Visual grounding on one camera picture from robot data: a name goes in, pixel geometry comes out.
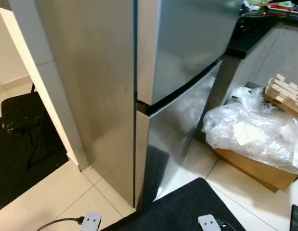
black chair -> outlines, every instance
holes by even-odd
[[[35,153],[39,137],[41,135],[42,123],[46,110],[32,84],[31,92],[24,95],[8,98],[1,103],[2,128],[8,133],[28,132],[31,144],[31,151],[27,162],[27,168],[31,167],[33,155]],[[38,133],[33,140],[31,130],[38,128]]]

freezer door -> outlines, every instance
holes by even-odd
[[[242,0],[138,0],[138,100],[153,105],[226,50]]]
[[[146,208],[183,162],[221,61],[178,98],[151,116],[136,115],[135,202]]]

wooden pallet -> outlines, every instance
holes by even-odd
[[[280,107],[281,109],[285,110],[286,112],[293,115],[294,117],[298,118],[298,113],[296,111],[292,110],[286,104],[278,102],[276,99],[274,99],[273,97],[271,97],[265,93],[263,94],[263,98],[266,99],[267,101],[270,101],[271,103],[275,104],[276,106]]]
[[[298,118],[298,86],[287,84],[282,75],[269,80],[263,98]]]

white wall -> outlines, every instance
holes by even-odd
[[[25,65],[0,15],[0,84],[28,75]]]

white tile floor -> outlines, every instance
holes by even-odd
[[[29,76],[17,79],[15,81],[0,86],[0,117],[1,102],[10,97],[30,93],[32,81]]]
[[[207,179],[247,231],[289,230],[290,207],[298,205],[298,180],[285,192],[272,193],[218,160],[208,146],[193,141],[183,167],[163,195],[197,177]],[[89,211],[102,213],[104,228],[134,209],[94,169],[80,173],[69,161],[0,210],[0,231],[36,230],[56,218],[83,216]],[[79,230],[73,225],[57,224],[47,230]]]

